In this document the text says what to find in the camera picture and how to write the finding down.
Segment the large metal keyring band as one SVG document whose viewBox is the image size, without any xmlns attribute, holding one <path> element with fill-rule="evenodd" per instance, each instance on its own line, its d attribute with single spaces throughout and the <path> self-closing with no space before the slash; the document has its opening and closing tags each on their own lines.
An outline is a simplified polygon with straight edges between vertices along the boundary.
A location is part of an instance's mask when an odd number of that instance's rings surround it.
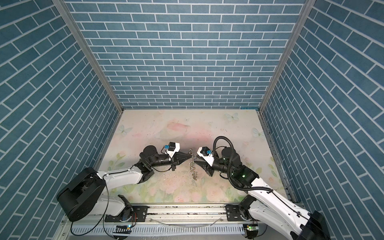
<svg viewBox="0 0 384 240">
<path fill-rule="evenodd" d="M 197 180 L 198 178 L 198 175 L 197 175 L 197 171 L 196 171 L 196 164 L 195 164 L 195 160 L 197 159 L 195 154 L 193 153 L 193 149 L 189 149 L 189 154 L 191 155 L 191 161 L 190 161 L 190 172 L 191 172 L 191 176 L 193 178 L 193 180 Z"/>
</svg>

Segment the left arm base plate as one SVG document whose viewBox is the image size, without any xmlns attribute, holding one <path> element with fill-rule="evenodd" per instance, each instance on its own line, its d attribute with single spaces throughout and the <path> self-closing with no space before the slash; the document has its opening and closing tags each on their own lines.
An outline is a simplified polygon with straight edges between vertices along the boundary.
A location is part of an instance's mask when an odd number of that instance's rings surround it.
<svg viewBox="0 0 384 240">
<path fill-rule="evenodd" d="M 106 215 L 106 223 L 141 223 L 146 220 L 148 213 L 148 206 L 132 206 L 131 208 L 125 207 L 123 211 L 117 216 Z"/>
</svg>

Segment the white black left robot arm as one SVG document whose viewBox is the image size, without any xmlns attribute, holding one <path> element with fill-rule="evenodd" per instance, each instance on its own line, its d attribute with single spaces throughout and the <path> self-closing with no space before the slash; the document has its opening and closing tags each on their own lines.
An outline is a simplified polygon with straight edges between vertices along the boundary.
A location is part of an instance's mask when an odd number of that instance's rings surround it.
<svg viewBox="0 0 384 240">
<path fill-rule="evenodd" d="M 180 144 L 170 142 L 158 153 L 155 146 L 147 146 L 139 161 L 132 167 L 115 171 L 82 170 L 57 194 L 57 201 L 71 222 L 88 215 L 104 215 L 115 222 L 133 220 L 132 204 L 123 195 L 111 196 L 111 190 L 125 185 L 138 185 L 149 180 L 161 166 L 175 170 L 192 158 L 191 153 L 180 152 Z"/>
</svg>

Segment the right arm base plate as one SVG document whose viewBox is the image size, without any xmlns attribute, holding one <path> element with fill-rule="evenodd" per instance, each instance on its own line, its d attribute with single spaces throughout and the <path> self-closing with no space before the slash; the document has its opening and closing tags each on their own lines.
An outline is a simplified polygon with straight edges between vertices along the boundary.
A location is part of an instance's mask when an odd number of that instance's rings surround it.
<svg viewBox="0 0 384 240">
<path fill-rule="evenodd" d="M 228 222 L 255 222 L 261 221 L 265 216 L 265 212 L 246 210 L 240 205 L 225 205 L 225 211 Z"/>
</svg>

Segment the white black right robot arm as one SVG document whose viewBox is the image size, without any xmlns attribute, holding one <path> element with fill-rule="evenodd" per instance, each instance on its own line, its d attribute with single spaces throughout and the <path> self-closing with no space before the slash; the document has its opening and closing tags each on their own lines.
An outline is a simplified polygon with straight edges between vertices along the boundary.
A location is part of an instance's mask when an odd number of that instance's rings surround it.
<svg viewBox="0 0 384 240">
<path fill-rule="evenodd" d="M 225 173 L 230 184 L 247 195 L 239 204 L 245 220 L 258 220 L 285 236 L 288 240 L 328 240 L 330 233 L 325 217 L 317 211 L 309 212 L 273 190 L 255 171 L 243 165 L 232 142 L 224 136 L 214 140 L 226 141 L 229 146 L 218 155 L 212 149 L 200 147 L 197 164 L 207 174 Z"/>
</svg>

